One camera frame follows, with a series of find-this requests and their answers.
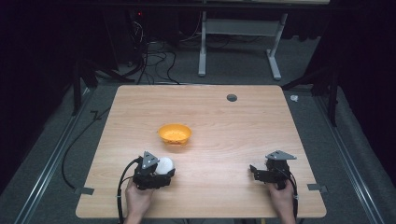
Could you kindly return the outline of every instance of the wooden table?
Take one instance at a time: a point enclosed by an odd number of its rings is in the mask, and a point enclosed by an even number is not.
[[[228,101],[229,94],[237,100]],[[174,122],[192,130],[184,146],[166,145],[157,134]],[[326,214],[320,193],[308,190],[316,180],[278,86],[121,86],[85,183],[94,193],[81,195],[77,215],[117,217],[122,171],[145,150],[176,166],[146,217],[276,217],[267,187],[249,171],[250,164],[266,169],[265,155],[276,150],[297,157],[288,164],[298,184],[298,216]]]

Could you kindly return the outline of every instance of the white stand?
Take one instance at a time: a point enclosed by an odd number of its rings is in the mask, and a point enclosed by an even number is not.
[[[288,14],[283,14],[280,21],[239,21],[208,19],[206,12],[202,14],[201,50],[199,56],[198,76],[206,75],[206,34],[221,35],[265,35],[274,36],[275,41],[271,49],[266,51],[268,62],[275,80],[281,75],[277,67],[275,53],[282,36]]]

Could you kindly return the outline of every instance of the orange bowl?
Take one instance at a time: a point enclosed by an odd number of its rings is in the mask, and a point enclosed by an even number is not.
[[[165,143],[183,144],[191,136],[191,129],[183,124],[165,124],[158,130],[158,135]]]

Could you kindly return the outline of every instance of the dark background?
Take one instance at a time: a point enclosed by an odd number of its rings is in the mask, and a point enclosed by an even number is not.
[[[283,38],[297,35],[304,41],[322,36],[306,73],[338,60],[339,85],[395,184],[396,170],[392,164],[396,158],[392,150],[396,143],[393,131],[396,127],[396,106],[393,105],[396,6],[390,0],[348,1],[348,4],[360,3],[368,7],[353,14],[290,13]],[[346,5],[343,1],[331,1],[331,4]],[[0,191],[7,186],[41,134],[44,123],[62,102],[72,84],[77,60],[92,59],[111,69],[133,60],[122,52],[133,50],[127,39],[122,48],[112,42],[117,30],[122,34],[127,29],[118,13],[55,8],[49,1],[7,1],[0,9],[0,104],[3,108]],[[191,27],[195,28],[197,22],[193,13],[144,12],[148,34],[173,45],[177,44],[178,31],[193,32]],[[111,22],[116,23],[118,29],[108,30]]]

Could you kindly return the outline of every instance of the human hand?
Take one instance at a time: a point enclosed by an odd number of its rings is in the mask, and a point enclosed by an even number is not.
[[[284,189],[277,189],[277,185],[267,183],[271,194],[271,201],[282,224],[295,224],[293,213],[293,187],[289,180]]]
[[[141,222],[143,215],[149,210],[153,192],[154,189],[138,189],[132,178],[129,179],[128,186],[125,190],[128,207],[128,215],[124,221],[125,224],[139,224]]]

